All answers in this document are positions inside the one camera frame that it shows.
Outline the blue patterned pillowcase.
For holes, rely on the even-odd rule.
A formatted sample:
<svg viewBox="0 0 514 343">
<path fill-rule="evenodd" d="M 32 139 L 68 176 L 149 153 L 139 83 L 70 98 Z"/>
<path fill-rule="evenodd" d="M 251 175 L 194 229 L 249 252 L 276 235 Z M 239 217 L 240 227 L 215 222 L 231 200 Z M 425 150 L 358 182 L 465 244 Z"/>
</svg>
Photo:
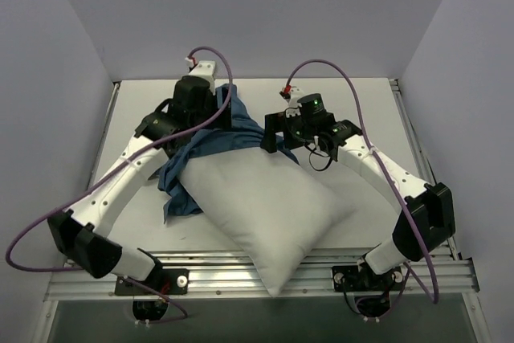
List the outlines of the blue patterned pillowcase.
<svg viewBox="0 0 514 343">
<path fill-rule="evenodd" d="M 190 141 L 178 149 L 159 170 L 157 188 L 169 195 L 163 206 L 163 218 L 186 216 L 202 212 L 196 201 L 187 193 L 178 177 L 191 159 L 225 153 L 231 150 L 260 147 L 264 129 L 253 120 L 246 105 L 238 96 L 238 89 L 231 87 L 231 128 L 201 129 Z"/>
</svg>

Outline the white pillow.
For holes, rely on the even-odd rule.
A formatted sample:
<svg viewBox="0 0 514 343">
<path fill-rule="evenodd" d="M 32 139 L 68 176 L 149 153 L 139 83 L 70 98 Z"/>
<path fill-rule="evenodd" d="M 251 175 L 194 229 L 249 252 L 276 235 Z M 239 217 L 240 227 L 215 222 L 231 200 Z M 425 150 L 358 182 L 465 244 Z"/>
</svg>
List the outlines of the white pillow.
<svg viewBox="0 0 514 343">
<path fill-rule="evenodd" d="M 179 181 L 204 215 L 247 253 L 272 297 L 355 211 L 349 199 L 284 154 L 260 148 L 191 159 Z"/>
</svg>

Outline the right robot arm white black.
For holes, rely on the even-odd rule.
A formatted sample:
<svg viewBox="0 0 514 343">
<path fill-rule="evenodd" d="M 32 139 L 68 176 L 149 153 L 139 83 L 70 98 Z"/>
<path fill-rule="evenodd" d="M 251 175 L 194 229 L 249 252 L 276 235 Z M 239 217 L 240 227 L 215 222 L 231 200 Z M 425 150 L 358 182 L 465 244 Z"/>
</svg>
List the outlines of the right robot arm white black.
<svg viewBox="0 0 514 343">
<path fill-rule="evenodd" d="M 359 263 L 361 286 L 376 288 L 389 270 L 423 259 L 455 233 L 453 198 L 446 185 L 431 185 L 403 169 L 371 143 L 363 128 L 328 112 L 320 94 L 285 89 L 280 95 L 288 106 L 264 117 L 262 149 L 274 153 L 307 147 L 324 153 L 330 162 L 357 173 L 398 211 L 391 236 Z"/>
</svg>

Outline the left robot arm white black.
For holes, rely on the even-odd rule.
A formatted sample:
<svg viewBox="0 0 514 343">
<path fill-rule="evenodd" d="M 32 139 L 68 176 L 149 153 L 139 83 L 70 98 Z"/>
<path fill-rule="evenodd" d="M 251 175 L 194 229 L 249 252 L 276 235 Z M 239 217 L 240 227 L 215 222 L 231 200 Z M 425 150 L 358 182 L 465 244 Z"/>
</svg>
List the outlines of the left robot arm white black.
<svg viewBox="0 0 514 343">
<path fill-rule="evenodd" d="M 128 276 L 142 293 L 155 293 L 162 283 L 157 260 L 109 235 L 149 177 L 198 130 L 230 128 L 232 92 L 231 84 L 216 87 L 199 76 L 183 76 L 172 97 L 141 120 L 121 155 L 84 197 L 49 216 L 58 251 L 94 278 Z"/>
</svg>

